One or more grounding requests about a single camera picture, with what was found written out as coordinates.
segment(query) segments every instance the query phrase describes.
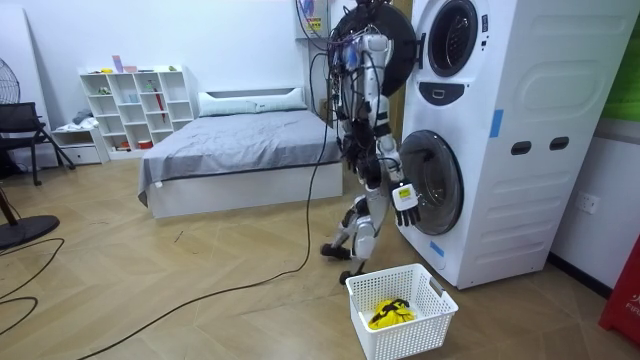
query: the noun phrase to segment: mattress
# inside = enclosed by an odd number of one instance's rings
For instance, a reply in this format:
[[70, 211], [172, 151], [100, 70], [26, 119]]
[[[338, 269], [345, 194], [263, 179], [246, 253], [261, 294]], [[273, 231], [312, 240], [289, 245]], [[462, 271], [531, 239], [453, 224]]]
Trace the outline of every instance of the mattress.
[[[161, 181], [315, 165], [324, 133], [307, 110], [199, 118], [145, 153], [138, 199], [146, 206], [147, 188]], [[321, 164], [340, 161], [332, 135]]]

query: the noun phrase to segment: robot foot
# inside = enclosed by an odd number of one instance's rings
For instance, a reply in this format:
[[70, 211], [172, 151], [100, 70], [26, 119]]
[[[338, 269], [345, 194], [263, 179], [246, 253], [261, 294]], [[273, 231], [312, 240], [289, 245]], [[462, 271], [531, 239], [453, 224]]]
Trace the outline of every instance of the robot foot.
[[358, 276], [358, 275], [363, 275], [364, 272], [362, 271], [358, 271], [356, 274], [352, 274], [351, 271], [343, 271], [342, 274], [340, 274], [340, 284], [345, 285], [347, 283], [347, 279], [352, 277], [352, 276]]
[[330, 256], [338, 260], [351, 260], [351, 251], [343, 248], [342, 246], [334, 248], [331, 247], [331, 244], [324, 244], [322, 245], [322, 248], [320, 248], [320, 254], [322, 254], [322, 256]]

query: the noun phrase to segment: robot leg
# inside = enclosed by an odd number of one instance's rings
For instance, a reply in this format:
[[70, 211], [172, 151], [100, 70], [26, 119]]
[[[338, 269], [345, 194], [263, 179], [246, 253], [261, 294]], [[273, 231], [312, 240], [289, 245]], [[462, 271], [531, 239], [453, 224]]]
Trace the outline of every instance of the robot leg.
[[344, 247], [342, 247], [342, 245], [354, 234], [355, 223], [358, 219], [358, 203], [363, 201], [365, 201], [364, 195], [359, 196], [355, 199], [353, 205], [349, 208], [349, 210], [347, 210], [344, 218], [338, 224], [338, 231], [336, 232], [333, 243], [322, 245], [320, 253], [323, 256], [333, 257], [338, 260], [351, 259], [351, 251], [349, 249], [345, 249]]
[[360, 209], [362, 212], [358, 213], [354, 224], [351, 270], [340, 275], [340, 283], [343, 285], [349, 277], [364, 273], [364, 264], [371, 257], [378, 242], [380, 228], [389, 208], [389, 198], [383, 195], [380, 188], [367, 189], [365, 204], [366, 208]]

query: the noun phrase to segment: yellow cloth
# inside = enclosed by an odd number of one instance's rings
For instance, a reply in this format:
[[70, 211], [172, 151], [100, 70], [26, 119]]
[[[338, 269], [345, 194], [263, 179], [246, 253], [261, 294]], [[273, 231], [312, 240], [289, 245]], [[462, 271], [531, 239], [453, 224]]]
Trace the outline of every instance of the yellow cloth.
[[385, 300], [376, 306], [376, 314], [369, 321], [369, 328], [378, 330], [388, 326], [415, 320], [415, 313], [407, 307], [409, 303], [402, 300]]

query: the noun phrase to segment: cubby shelf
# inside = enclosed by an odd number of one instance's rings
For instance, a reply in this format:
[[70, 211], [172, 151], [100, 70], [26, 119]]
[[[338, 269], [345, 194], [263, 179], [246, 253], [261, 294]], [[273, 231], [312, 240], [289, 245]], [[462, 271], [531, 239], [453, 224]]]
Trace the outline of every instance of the cubby shelf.
[[[194, 118], [194, 103], [185, 69], [154, 66], [153, 72], [91, 74], [79, 69], [91, 112], [111, 160], [141, 157], [140, 141], [154, 144]], [[106, 88], [110, 94], [100, 94]], [[123, 143], [130, 151], [118, 151]]]

